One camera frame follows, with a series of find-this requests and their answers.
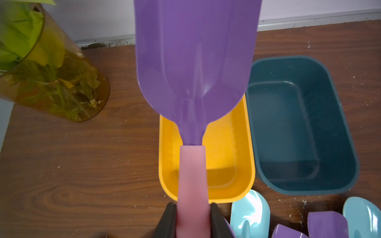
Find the teal shovel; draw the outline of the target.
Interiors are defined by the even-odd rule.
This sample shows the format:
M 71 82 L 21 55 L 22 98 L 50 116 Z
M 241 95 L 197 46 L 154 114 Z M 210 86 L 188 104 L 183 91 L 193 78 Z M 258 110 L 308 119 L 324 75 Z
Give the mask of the teal shovel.
M 230 226 L 236 238 L 268 238 L 270 208 L 255 190 L 232 203 Z
M 343 206 L 350 238 L 381 238 L 381 211 L 361 197 L 349 197 Z

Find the dark teal storage box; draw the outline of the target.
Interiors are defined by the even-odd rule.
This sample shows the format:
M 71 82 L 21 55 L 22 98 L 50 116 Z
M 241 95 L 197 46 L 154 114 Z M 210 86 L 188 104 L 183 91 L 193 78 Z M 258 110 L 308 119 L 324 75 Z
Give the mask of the dark teal storage box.
M 246 91 L 257 177 L 284 195 L 343 193 L 360 163 L 327 67 L 308 56 L 256 60 Z

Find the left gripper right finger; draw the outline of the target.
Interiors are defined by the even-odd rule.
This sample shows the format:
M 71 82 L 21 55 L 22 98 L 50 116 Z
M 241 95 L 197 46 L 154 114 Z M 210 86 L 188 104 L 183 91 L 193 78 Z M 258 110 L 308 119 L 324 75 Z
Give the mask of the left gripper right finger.
M 211 203 L 210 205 L 210 221 L 211 221 L 211 237 L 212 238 L 234 238 L 229 223 L 222 215 L 218 205 Z

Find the yellow plastic storage box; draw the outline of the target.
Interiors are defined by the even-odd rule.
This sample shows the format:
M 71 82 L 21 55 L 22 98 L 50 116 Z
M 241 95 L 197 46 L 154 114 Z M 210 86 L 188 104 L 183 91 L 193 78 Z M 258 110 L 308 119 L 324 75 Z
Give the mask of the yellow plastic storage box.
M 223 118 L 208 125 L 203 137 L 209 202 L 232 203 L 243 198 L 255 180 L 255 160 L 246 98 Z M 160 117 L 158 173 L 161 186 L 178 199 L 180 146 L 177 125 Z

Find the potted green plant vase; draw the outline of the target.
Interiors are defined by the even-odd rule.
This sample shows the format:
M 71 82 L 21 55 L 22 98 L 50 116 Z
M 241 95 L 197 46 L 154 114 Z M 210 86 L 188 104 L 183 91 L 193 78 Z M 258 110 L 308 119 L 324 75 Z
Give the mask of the potted green plant vase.
M 105 106 L 110 85 L 44 10 L 1 1 L 1 98 L 73 122 Z

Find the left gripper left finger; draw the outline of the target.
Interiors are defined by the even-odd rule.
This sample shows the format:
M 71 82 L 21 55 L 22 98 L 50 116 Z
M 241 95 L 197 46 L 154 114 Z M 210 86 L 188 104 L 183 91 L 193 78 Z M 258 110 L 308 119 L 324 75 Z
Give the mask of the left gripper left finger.
M 176 237 L 177 205 L 174 202 L 167 204 L 166 209 L 156 226 L 153 238 L 175 238 Z

